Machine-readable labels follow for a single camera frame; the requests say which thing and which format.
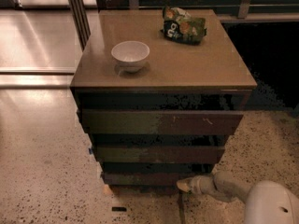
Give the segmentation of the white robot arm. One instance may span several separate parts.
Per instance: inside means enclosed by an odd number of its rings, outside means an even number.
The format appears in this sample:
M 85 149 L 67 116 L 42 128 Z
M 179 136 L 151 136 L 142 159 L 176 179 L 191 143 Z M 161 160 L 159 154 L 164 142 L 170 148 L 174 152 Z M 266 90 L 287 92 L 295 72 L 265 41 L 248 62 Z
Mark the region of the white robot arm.
M 244 224 L 299 224 L 299 198 L 273 181 L 264 180 L 251 186 L 231 173 L 217 172 L 180 179 L 177 187 L 225 203 L 237 198 L 245 205 Z

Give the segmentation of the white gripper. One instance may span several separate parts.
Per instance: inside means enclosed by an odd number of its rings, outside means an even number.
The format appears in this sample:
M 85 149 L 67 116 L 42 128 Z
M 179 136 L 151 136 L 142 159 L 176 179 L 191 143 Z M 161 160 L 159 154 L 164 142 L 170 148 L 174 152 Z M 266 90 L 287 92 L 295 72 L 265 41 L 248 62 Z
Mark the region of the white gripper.
M 230 203 L 236 198 L 232 181 L 229 175 L 198 175 L 178 180 L 177 187 L 186 193 L 209 195 L 218 201 Z

